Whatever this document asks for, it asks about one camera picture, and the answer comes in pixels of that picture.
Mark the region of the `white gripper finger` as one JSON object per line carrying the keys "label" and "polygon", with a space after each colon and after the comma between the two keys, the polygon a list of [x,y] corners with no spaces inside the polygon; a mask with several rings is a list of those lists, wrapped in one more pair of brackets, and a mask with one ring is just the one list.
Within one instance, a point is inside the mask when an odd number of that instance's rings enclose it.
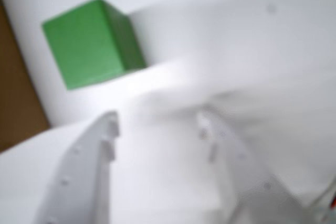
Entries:
{"label": "white gripper finger", "polygon": [[119,135],[117,112],[89,125],[62,155],[35,223],[110,222],[110,164]]}
{"label": "white gripper finger", "polygon": [[217,175],[224,223],[323,223],[323,209],[294,192],[289,175],[302,168],[298,142],[265,140],[257,150],[215,108],[197,114]]}

